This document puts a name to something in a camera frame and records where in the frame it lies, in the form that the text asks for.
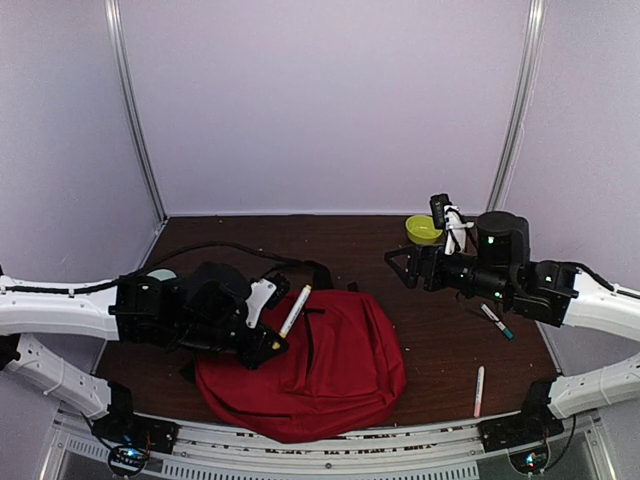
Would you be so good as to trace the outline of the yellow-capped white marker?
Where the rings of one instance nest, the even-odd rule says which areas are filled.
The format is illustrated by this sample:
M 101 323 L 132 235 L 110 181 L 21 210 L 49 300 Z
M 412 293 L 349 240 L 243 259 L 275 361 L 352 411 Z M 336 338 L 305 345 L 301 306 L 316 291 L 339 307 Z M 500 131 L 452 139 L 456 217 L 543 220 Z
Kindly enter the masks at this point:
M 291 329 L 293 328 L 293 325 L 296 322 L 296 319 L 298 318 L 303 307 L 305 306 L 311 292 L 312 292 L 312 287 L 310 285 L 305 285 L 301 289 L 286 319 L 284 320 L 283 324 L 281 325 L 281 328 L 279 329 L 278 336 L 280 339 L 284 340 L 290 333 Z

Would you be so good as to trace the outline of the red backpack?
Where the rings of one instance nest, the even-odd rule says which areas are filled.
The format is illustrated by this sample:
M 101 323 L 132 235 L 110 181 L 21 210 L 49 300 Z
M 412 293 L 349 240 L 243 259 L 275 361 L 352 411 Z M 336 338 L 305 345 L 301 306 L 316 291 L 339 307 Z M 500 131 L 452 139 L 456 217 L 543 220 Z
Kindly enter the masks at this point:
M 197 353 L 194 382 L 205 404 L 219 420 L 281 443 L 385 421 L 406 386 L 392 322 L 374 297 L 334 289 L 325 266 L 292 267 L 310 273 L 312 292 L 284 339 L 288 352 L 256 370 L 230 353 Z M 300 291 L 288 292 L 261 319 L 278 333 Z

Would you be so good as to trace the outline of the teal-capped white marker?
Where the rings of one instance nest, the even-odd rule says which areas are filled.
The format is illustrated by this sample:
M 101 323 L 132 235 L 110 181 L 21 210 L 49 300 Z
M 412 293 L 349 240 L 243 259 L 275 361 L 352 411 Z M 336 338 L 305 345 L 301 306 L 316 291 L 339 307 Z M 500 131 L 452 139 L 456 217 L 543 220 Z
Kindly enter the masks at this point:
M 482 303 L 480 305 L 480 309 L 509 341 L 514 339 L 514 334 L 511 332 L 511 330 L 503 323 L 503 321 L 487 304 Z

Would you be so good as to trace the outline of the pink-capped white marker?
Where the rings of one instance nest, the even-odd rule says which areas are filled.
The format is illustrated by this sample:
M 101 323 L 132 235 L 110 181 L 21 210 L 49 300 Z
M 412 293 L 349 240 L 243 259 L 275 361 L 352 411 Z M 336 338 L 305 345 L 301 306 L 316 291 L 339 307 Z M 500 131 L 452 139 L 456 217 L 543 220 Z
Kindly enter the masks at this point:
M 476 388 L 474 396 L 474 410 L 473 416 L 479 418 L 481 416 L 483 393 L 485 382 L 485 367 L 481 365 L 477 370 Z

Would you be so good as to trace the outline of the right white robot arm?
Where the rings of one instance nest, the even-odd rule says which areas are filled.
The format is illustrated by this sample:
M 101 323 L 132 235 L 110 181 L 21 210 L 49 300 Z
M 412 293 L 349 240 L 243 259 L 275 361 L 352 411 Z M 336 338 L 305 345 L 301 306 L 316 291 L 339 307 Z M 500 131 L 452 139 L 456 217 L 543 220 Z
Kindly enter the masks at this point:
M 384 260 L 409 289 L 452 289 L 552 327 L 638 341 L 638 291 L 611 283 L 579 262 L 531 260 L 529 223 L 521 216 L 490 211 L 472 226 L 477 232 L 472 254 L 454 239 L 392 250 Z M 633 355 L 597 370 L 532 383 L 512 430 L 519 440 L 530 442 L 551 421 L 638 396 L 639 357 Z

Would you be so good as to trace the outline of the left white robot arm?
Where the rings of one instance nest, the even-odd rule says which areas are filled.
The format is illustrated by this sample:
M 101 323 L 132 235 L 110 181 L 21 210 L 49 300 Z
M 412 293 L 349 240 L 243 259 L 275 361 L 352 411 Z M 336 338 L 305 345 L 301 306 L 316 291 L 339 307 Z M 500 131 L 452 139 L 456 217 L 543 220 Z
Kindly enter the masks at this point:
M 1 366 L 29 379 L 44 395 L 103 421 L 123 444 L 144 424 L 130 391 L 71 365 L 36 340 L 38 334 L 80 335 L 167 351 L 231 353 L 255 369 L 287 348 L 261 322 L 290 283 L 280 273 L 247 279 L 224 263 L 204 262 L 180 278 L 160 269 L 87 284 L 32 283 L 1 278 Z

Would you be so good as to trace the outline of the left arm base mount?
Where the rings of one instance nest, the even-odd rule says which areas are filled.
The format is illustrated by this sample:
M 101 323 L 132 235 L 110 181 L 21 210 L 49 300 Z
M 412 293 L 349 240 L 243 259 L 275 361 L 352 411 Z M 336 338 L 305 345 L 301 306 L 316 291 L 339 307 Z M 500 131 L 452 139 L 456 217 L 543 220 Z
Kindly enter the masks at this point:
M 128 388 L 108 382 L 111 400 L 105 416 L 86 419 L 92 435 L 108 450 L 107 466 L 117 477 L 140 474 L 151 453 L 171 454 L 179 432 L 177 423 L 135 414 Z

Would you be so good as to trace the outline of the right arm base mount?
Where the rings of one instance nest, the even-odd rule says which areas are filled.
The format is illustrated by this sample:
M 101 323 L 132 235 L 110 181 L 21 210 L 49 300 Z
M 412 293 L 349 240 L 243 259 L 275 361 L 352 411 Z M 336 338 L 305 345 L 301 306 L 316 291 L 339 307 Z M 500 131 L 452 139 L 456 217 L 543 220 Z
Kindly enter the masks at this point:
M 528 478 L 549 473 L 566 455 L 575 436 L 577 417 L 571 417 L 571 429 L 565 445 L 552 455 L 550 439 L 565 431 L 564 423 L 550 410 L 552 380 L 533 382 L 525 396 L 519 413 L 483 420 L 478 432 L 486 453 L 508 450 L 536 443 L 528 451 L 518 450 L 509 454 L 511 466 Z

